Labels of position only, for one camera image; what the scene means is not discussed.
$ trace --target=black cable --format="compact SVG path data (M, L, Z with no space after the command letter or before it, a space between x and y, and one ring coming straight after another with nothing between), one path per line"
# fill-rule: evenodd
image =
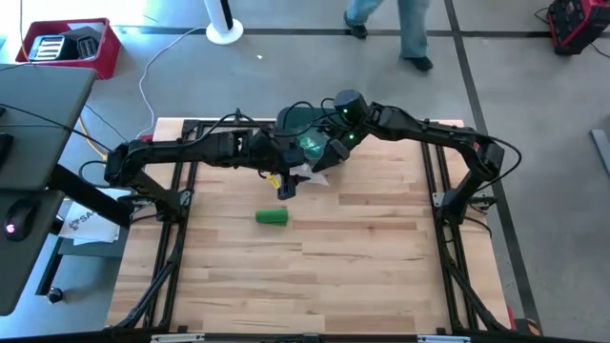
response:
M42 116L42 115L40 115L40 114L36 114L36 113L32 113L32 112L30 112L30 111L22 110L22 109L16 108L15 106L7 105L7 104L0 104L0 107L6 107L6 108L9 108L9 109L12 109L12 110L21 111L21 112L23 112L23 113L25 113L25 114L31 115L31 116L36 117L36 118L38 118L38 119L42 119L42 120L44 120L44 121L46 121L46 122L49 122L49 123L55 124L55 125L56 125L58 128L64 129L64 130L69 131L69 132L71 132L71 133L76 133L76 134L78 134L79 136L82 136L82 137L85 137L85 138L87 138L87 139L91 140L92 142L96 143L97 145L99 145L100 147L102 147L102 148L106 149L107 151L111 151L111 149L110 149L110 148L108 148L108 147L107 147L107 146L105 146L104 144L100 143L100 142L99 142L97 139L92 138L91 136L89 136L89 135L87 135L87 134L85 134L85 133L83 133L83 132L81 132L81 131L77 131L77 130L75 130L75 129L69 128L69 127L67 127L67 126L65 126L65 125L63 125L63 124L60 124L60 123L58 123L58 122L56 122L56 121L54 121L54 120L51 120L51 119L49 119L49 118L45 118L44 116ZM19 127L24 127L24 128L26 128L26 127L31 127L31 128L34 128L34 127L38 127L38 128L46 128L46 127L50 127L50 128L52 128L52 126L44 126L44 125L40 125L40 126L34 126L34 125L36 125L36 124L32 124L32 125L30 125L30 124L23 124L23 125L6 125L6 126L2 126L2 127L4 127L4 128L10 128L10 127L17 127L17 128L19 128Z
M481 210L481 209L477 209L472 203L468 203L468 207L473 209L475 212L479 212L483 215L487 215L487 212Z
M326 109L324 109L324 103L327 101L335 101L333 98L324 98L322 99L322 101L320 101L320 108L322 109L322 112L324 112L324 114L329 114L328 112L326 112ZM343 113L341 112L333 112L330 114L338 114L338 117L341 118L341 120L343 121L342 124L339 124L335 121L335 119L333 117L329 117L329 119L333 122L333 124L335 124L335 126L337 126L340 129L349 129L349 126L346 124L348 123L347 118L345 118L345 115L343 115Z
M324 118L331 117L333 115L336 115L336 112L320 115L316 119L312 120L305 129L303 129L297 133L275 133L274 132L274 133L272 133L272 135L274 135L275 137L297 137L297 136L307 132L309 129L311 129L315 122L320 121Z
M471 217L469 217L469 216L464 216L464 219L466 219L466 220L470 220L470 221L471 221L471 222L473 222L473 223L477 223L477 224L479 224L479 225L480 225L480 226L482 226L482 227L483 227L485 230L487 230L487 232L489 232L489 237L490 237L490 238L492 237L492 229L491 229L489 226L487 226L487 224L485 224L485 223L483 223L482 221L477 220L477 219L475 219L475 218L471 218Z
M307 105L307 107L312 109L312 113L315 113L314 105L312 105L309 101L297 101L297 102L293 103L293 105L290 106L284 113L284 118L282 120L281 129L286 128L286 120L288 120L288 114L290 114L290 111L292 111L298 105Z
M217 127L218 127L218 126L219 126L219 125L220 125L220 124L223 122L223 121L225 121L227 118L232 117L232 116L238 116L238 115L243 115L243 114L238 114L238 113L229 113L229 114L227 114L227 115L223 116L222 118L218 119L218 121L216 121L216 122L215 122L215 123L214 123L214 124L213 124L213 125L210 127L210 129L209 129L209 130L208 130L208 131L207 131L205 134L203 134L201 137L199 137L199 138L197 138L197 139L195 139L195 140L193 140L193 141L188 141L187 143L185 143L185 144L182 146L182 148L188 148L188 147L191 147L191 146L193 146L193 145L195 145L195 144L199 143L199 142L200 142L200 141L202 141L203 139L207 138L207 137L210 135L210 133L212 133L212 131L214 131L214 130L215 130L215 129L216 129L216 128L217 128ZM125 163L126 163L126 161L128 161L128 160L129 160L129 158L130 158L130 157L131 157L131 156L132 156L134 153L136 153L136 152L138 152L138 151L143 151L143 150L145 150L145 149L147 149L147 148L148 148L148 147L142 147L142 148L138 148L138 149L134 149L134 150L130 151L130 152L127 154L127 156L125 156L125 158L123 159L123 164L125 164ZM172 148L172 147L157 147L157 149L159 149L159 150L163 150L163 149L173 149L173 148Z
M123 140L126 143L129 142L129 139L125 138L125 136L122 135L121 132L119 132L114 126L111 125L111 123L107 122L106 119L104 119L101 115L99 115L96 111L94 111L91 106L85 104L85 107L88 108L89 111L91 111L91 113L95 114L95 116L97 116L99 118L99 120L103 121L104 124L108 125L108 127L111 128L114 132L116 132L116 134L118 134L121 138L123 138Z
M593 47L593 49L595 49L595 51L597 51L603 57L610 58L610 54L607 54L607 53L603 52L598 47L596 47L595 44L591 43L591 47Z
M19 68L19 67L21 67L21 66L26 66L26 65L28 65L28 64L29 64L29 63L24 63L24 64L20 64L20 65L16 65L16 66L10 66L10 67L6 67L6 68L1 69L0 71L8 71L8 70L11 70L11 69Z
M544 24L548 24L549 23L548 20L539 16L539 13L542 12L543 10L549 10L549 8L542 8L540 10L535 11L534 16L537 17L539 20L541 20Z
M87 162L83 163L83 165L80 166L80 168L78 169L78 177L80 177L80 179L83 180L83 182L88 185L94 186L99 189L110 189L111 186L109 186L109 185L97 185L97 184L87 181L87 179L83 175L83 170L85 169L85 167L92 165L92 164L100 164L100 165L106 166L105 161L99 161L99 160L87 161Z
M498 176L497 178L491 180L487 185L481 186L478 188L477 192L480 192L488 187L490 187L491 185L497 183L498 181L500 181L501 179L503 179L504 177L508 176L511 172L514 172L515 169L521 164L521 160L523 159L523 155L521 154L521 151L519 149L517 149L517 147L515 147L514 145L501 140L499 138L496 137L492 137L490 135L486 135L486 134L480 134L481 136L487 137L493 141L496 141L498 143L501 143L505 146L507 146L508 148L512 149L516 154L517 154L517 162L515 163L515 165L513 167L511 167L508 171L506 171L504 174Z
M130 224L133 224L140 220L149 219L149 218L156 218L156 214L147 214L147 215L142 215L141 217L134 218L134 219L132 219L132 222Z

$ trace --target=shoe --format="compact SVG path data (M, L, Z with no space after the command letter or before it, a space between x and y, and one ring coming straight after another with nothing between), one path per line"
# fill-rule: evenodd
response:
M347 12L343 13L343 20L345 20L345 25L350 28L350 34L357 39L365 39L369 32L366 30L364 25L353 25L347 20Z
M404 58L404 60L411 62L417 68L418 71L426 72L434 67L430 58L426 56Z

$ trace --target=yellow tag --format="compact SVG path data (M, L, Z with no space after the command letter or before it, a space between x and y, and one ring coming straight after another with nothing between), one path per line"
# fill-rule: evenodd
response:
M267 175L267 180L269 180L269 182L271 182L271 184L274 185L274 188L276 190L279 189L279 186L281 185L281 181L275 175Z

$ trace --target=computer mouse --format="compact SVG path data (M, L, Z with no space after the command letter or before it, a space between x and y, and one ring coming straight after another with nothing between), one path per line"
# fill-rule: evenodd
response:
M30 235L39 201L28 197L15 201L7 211L2 232L11 241L21 241Z

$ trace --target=paper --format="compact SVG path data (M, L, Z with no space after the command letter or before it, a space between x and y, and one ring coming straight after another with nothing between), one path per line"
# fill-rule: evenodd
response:
M313 183L313 184L318 184L318 185L323 185L323 186L330 186L328 184L328 180L326 179L326 177L324 177L323 174L314 173L312 171L312 168L306 163L304 163L298 167L290 168L290 175L301 175L301 176L309 177L309 180L305 181L305 183Z
M100 191L113 199L131 193L123 190ZM64 219L64 225L59 232L59 236L74 239L74 245L92 242L112 243L118 238L119 230L118 225L102 218L97 212L74 203Z

